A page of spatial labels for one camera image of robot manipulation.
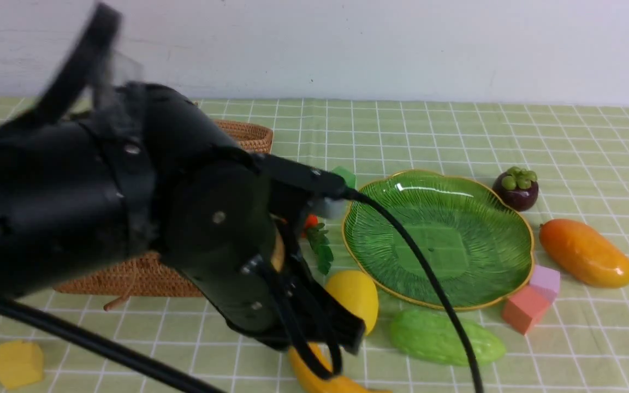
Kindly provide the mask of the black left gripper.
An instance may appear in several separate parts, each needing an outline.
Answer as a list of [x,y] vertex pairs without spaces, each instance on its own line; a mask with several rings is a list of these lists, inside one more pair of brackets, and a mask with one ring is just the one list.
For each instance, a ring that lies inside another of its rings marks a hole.
[[300,249],[303,229],[274,218],[228,224],[230,327],[275,350],[315,342],[358,355],[365,323],[314,280]]

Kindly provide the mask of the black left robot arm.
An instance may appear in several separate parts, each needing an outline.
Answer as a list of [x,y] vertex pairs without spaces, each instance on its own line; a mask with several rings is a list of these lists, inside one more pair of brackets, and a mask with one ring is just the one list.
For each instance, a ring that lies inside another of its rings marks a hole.
[[227,325],[275,350],[355,354],[364,322],[315,281],[306,217],[342,177],[249,153],[179,92],[140,89],[130,131],[98,112],[0,126],[0,297],[17,299],[157,252]]

